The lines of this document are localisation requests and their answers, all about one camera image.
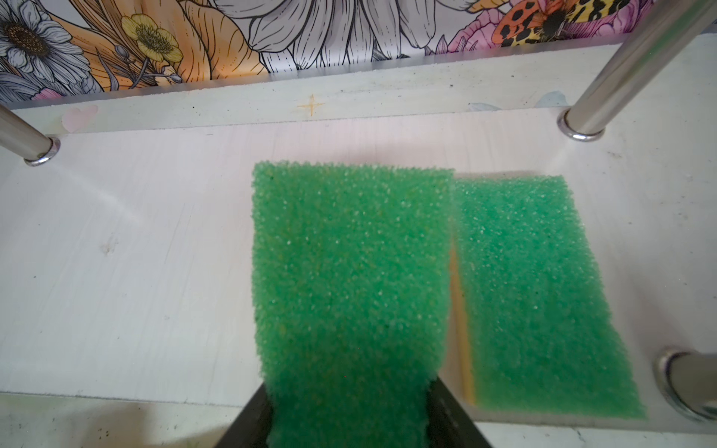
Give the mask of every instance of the white flower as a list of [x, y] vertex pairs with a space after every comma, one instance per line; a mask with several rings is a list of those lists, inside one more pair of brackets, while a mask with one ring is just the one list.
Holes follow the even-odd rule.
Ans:
[[383, 58], [394, 59], [401, 34], [423, 48], [436, 32], [435, 0], [215, 1], [229, 17], [252, 18], [249, 45], [272, 71], [371, 61], [374, 40]]
[[0, 56], [22, 73], [82, 92], [96, 82], [88, 82], [90, 63], [71, 39], [33, 1], [0, 0]]

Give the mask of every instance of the metal ring base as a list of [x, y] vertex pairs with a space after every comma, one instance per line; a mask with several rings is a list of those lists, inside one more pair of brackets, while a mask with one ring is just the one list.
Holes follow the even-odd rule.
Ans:
[[560, 114], [560, 116], [558, 117], [558, 129], [563, 131], [563, 134], [567, 135], [568, 137], [572, 138], [573, 140], [595, 141], [605, 134], [605, 129], [601, 130], [597, 134], [581, 134], [579, 132], [572, 130], [570, 128], [570, 126], [568, 126], [568, 122], [565, 120], [565, 117], [568, 115], [568, 112], [570, 112], [570, 109], [565, 109], [565, 111], [562, 114]]
[[692, 421], [699, 421], [700, 423], [705, 421], [714, 421], [714, 418], [711, 416], [699, 414], [685, 404], [685, 402], [680, 399], [680, 396], [677, 395], [677, 391], [675, 391], [672, 383], [670, 382], [670, 364], [672, 361], [691, 353], [692, 352], [690, 351], [681, 350], [675, 347], [666, 348], [662, 351], [662, 353], [660, 353], [660, 355], [655, 359], [655, 362], [652, 364], [652, 371], [655, 374], [657, 388], [665, 397], [665, 400], [667, 400], [667, 402], [672, 405], [677, 412], [688, 419]]
[[53, 158], [55, 154], [60, 150], [60, 140], [59, 138], [50, 137], [49, 138], [52, 141], [52, 146], [49, 147], [49, 151], [47, 151], [45, 154], [42, 154], [40, 158], [38, 158], [35, 161], [29, 161], [25, 159], [25, 163], [27, 163], [28, 166], [40, 166], [43, 163], [47, 162], [49, 159]]

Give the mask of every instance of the sponge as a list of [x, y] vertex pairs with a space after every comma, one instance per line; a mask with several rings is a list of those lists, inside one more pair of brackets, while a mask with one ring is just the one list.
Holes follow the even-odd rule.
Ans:
[[478, 405], [643, 417], [565, 180], [462, 179], [453, 198]]
[[259, 163], [252, 294], [269, 445], [425, 447], [452, 172]]

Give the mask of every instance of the flower stem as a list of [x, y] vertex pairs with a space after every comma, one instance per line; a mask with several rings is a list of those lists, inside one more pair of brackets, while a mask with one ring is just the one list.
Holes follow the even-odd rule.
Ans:
[[137, 79], [135, 80], [135, 82], [132, 83], [132, 86], [130, 87], [130, 89], [137, 87], [137, 84], [139, 84], [139, 82], [142, 80], [142, 76], [144, 76], [144, 72], [147, 70], [148, 65], [149, 65], [149, 57], [145, 57], [144, 63], [142, 64], [142, 68], [139, 71], [139, 75], [137, 75]]

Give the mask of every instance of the metal leg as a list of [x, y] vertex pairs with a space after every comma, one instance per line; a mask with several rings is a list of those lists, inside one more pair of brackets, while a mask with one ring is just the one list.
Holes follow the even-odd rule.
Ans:
[[717, 19], [717, 0], [661, 0], [637, 25], [558, 126], [569, 137], [596, 140], [682, 48]]
[[39, 166], [60, 150], [60, 140], [45, 137], [8, 108], [0, 105], [0, 146], [25, 159], [30, 166]]
[[665, 349], [655, 360], [657, 387], [682, 415], [717, 421], [717, 353]]

